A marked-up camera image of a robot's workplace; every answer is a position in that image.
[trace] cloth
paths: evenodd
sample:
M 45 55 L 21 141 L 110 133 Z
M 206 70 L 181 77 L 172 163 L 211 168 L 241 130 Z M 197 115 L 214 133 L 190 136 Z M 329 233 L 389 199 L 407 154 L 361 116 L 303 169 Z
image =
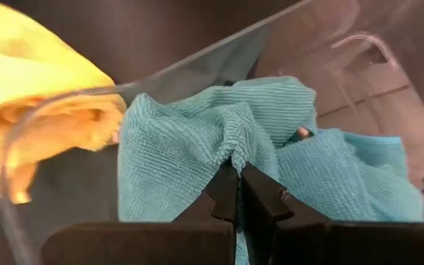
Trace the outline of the cloth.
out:
M 318 130 L 314 97 L 292 77 L 211 87 L 167 105 L 139 95 L 120 130 L 119 219 L 173 220 L 231 158 L 238 172 L 251 162 L 333 219 L 423 221 L 400 139 Z M 315 136 L 294 142 L 299 126 Z M 242 233 L 236 263 L 248 264 Z
M 0 4 L 0 152 L 21 116 L 43 99 L 113 81 L 49 30 Z M 11 147 L 7 161 L 13 202 L 26 190 L 39 160 L 72 147 L 101 149 L 125 111 L 118 95 L 73 96 L 45 107 Z

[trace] transparent plastic lid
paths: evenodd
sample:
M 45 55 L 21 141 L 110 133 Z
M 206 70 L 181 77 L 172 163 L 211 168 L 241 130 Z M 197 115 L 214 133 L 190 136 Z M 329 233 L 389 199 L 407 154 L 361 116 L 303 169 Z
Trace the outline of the transparent plastic lid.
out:
M 24 137 L 38 116 L 60 100 L 77 96 L 119 94 L 128 106 L 137 94 L 144 92 L 159 102 L 173 102 L 210 85 L 246 78 L 295 76 L 317 92 L 319 127 L 400 136 L 406 148 L 410 180 L 424 193 L 424 79 L 420 76 L 424 65 L 412 63 L 424 59 L 419 54 L 424 52 L 424 35 L 419 34 L 422 29 L 424 1 L 302 1 L 143 80 L 43 100 L 14 126 L 0 154 L 4 195 L 0 199 L 0 216 L 16 259 L 19 264 L 41 264 L 38 248 L 56 230 L 77 222 L 115 219 L 115 210 L 107 214 L 110 217 L 88 212 L 84 202 L 89 199 L 80 198 L 84 196 L 81 192 L 79 198 L 75 195 L 75 199 L 66 202 L 63 192 L 57 190 L 54 193 L 60 197 L 52 199 L 57 198 L 60 204 L 47 207 L 45 195 L 33 196 L 33 201 L 24 206 L 14 206 L 7 198 L 6 162 L 14 143 Z M 108 152 L 108 156 L 116 156 L 115 150 Z M 64 172 L 80 173 L 75 169 L 78 165 L 102 163 L 97 158 L 106 154 L 102 151 L 77 162 L 73 162 L 76 156 L 66 154 L 61 155 L 66 160 L 51 159 L 69 160 L 61 163 Z M 111 173 L 115 186 L 115 165 L 103 167 L 102 171 Z M 42 178 L 40 174 L 35 182 Z M 35 183 L 31 192 L 40 188 L 39 184 Z M 95 195 L 104 196 L 101 191 Z M 111 196 L 107 201 L 116 203 L 115 194 L 105 196 Z M 75 217 L 50 223 L 65 215 Z

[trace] teal microfiber towel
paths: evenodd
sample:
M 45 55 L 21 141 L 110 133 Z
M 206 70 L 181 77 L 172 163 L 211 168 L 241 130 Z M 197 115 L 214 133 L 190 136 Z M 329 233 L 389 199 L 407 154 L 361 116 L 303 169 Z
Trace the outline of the teal microfiber towel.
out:
M 238 172 L 250 162 L 335 220 L 423 221 L 400 139 L 318 130 L 314 97 L 293 77 L 214 86 L 166 105 L 138 95 L 120 131 L 119 219 L 172 221 L 231 158 Z M 299 126 L 315 136 L 294 142 Z M 236 264 L 247 258 L 239 233 Z

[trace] yellow microfiber towel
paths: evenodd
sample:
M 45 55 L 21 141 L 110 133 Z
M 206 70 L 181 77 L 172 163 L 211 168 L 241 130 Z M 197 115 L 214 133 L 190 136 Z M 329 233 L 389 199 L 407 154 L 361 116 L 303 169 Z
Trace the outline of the yellow microfiber towel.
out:
M 13 125 L 41 100 L 111 85 L 108 75 L 55 34 L 0 4 L 0 151 Z M 72 147 L 93 151 L 104 147 L 125 108 L 115 94 L 75 96 L 43 109 L 10 150 L 6 166 L 11 200 L 30 201 L 27 189 L 38 161 Z

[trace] ribbed fabric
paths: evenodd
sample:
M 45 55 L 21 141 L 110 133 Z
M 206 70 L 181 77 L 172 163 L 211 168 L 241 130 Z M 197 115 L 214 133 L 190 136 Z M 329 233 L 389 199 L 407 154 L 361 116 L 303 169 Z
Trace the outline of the ribbed fabric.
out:
M 211 87 L 168 105 L 139 95 L 121 128 L 119 219 L 173 220 L 231 158 L 239 172 L 251 162 L 334 219 L 422 221 L 423 198 L 406 178 L 400 139 L 381 164 L 373 156 L 384 154 L 384 145 L 372 149 L 365 138 L 360 144 L 358 136 L 317 131 L 314 97 L 291 77 Z M 290 144 L 299 126 L 316 135 Z M 248 264 L 242 234 L 236 263 Z

